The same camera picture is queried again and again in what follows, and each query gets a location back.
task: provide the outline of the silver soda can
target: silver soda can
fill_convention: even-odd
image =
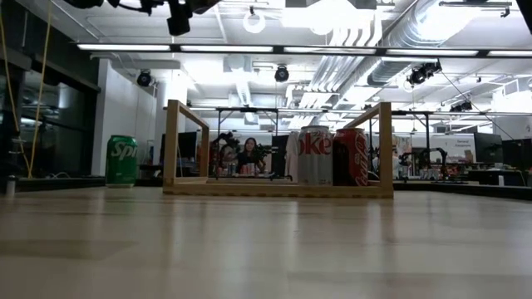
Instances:
[[[298,182],[333,185],[333,135],[322,125],[306,126],[299,133]]]

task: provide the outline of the person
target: person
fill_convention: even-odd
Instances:
[[[254,157],[253,151],[255,149],[255,146],[257,145],[257,140],[255,138],[250,137],[246,139],[246,142],[244,143],[244,151],[239,153],[237,156],[237,159],[239,161],[239,164],[237,166],[236,171],[240,173],[240,169],[243,165],[253,163],[259,167],[259,169],[262,170],[264,167],[264,162],[259,160],[257,157]]]

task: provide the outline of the sprite logo text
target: sprite logo text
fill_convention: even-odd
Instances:
[[[117,142],[115,150],[111,152],[111,157],[120,157],[118,160],[122,161],[125,157],[136,157],[136,147],[126,145],[126,142]]]

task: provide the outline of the wooden box frame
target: wooden box frame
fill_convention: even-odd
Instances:
[[[200,176],[176,178],[177,133],[180,114],[188,117],[202,129]],[[168,101],[166,116],[165,172],[163,192],[177,195],[297,197],[297,198],[379,198],[393,199],[392,180],[392,106],[380,103],[359,116],[344,128],[355,128],[372,118],[379,118],[381,153],[381,181],[368,187],[300,186],[283,181],[269,182],[257,179],[209,179],[209,126],[188,107],[177,100]]]
[[[165,161],[163,172],[163,188],[174,186],[178,183],[207,182],[209,177],[209,125],[196,115],[189,107],[178,100],[168,100],[166,114]],[[199,162],[198,178],[176,178],[178,154],[178,133],[180,115],[194,121],[201,127],[201,159]]]

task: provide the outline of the cable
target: cable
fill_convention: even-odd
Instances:
[[[13,92],[11,87],[11,78],[9,75],[9,62],[7,59],[7,39],[6,39],[6,33],[3,28],[3,18],[2,18],[2,12],[0,12],[0,35],[2,36],[2,50],[3,50],[3,60],[4,60],[4,67],[6,68],[6,78],[7,78],[7,90],[9,93],[9,100],[11,101],[11,111],[13,113],[13,121],[15,122],[15,130],[17,131],[17,140],[18,144],[20,145],[20,151],[22,153],[22,157],[24,158],[24,162],[26,162],[26,170],[28,171],[28,177],[31,177],[30,164],[27,161],[26,153],[24,153],[24,145],[22,144],[22,140],[20,138],[20,128],[18,126],[18,119],[17,119],[17,107],[15,106],[15,100],[13,99]]]
[[[32,144],[32,159],[30,162],[30,168],[28,171],[28,178],[31,178],[33,171],[33,162],[35,160],[35,145],[37,144],[37,134],[39,131],[39,114],[41,113],[41,99],[42,90],[44,89],[44,76],[47,69],[47,56],[48,56],[48,42],[50,41],[50,28],[52,27],[52,1],[48,1],[48,20],[47,20],[47,37],[44,41],[44,55],[42,57],[42,71],[41,71],[41,87],[39,88],[39,99],[37,100],[37,111],[35,113],[35,130],[33,131],[33,144]]]

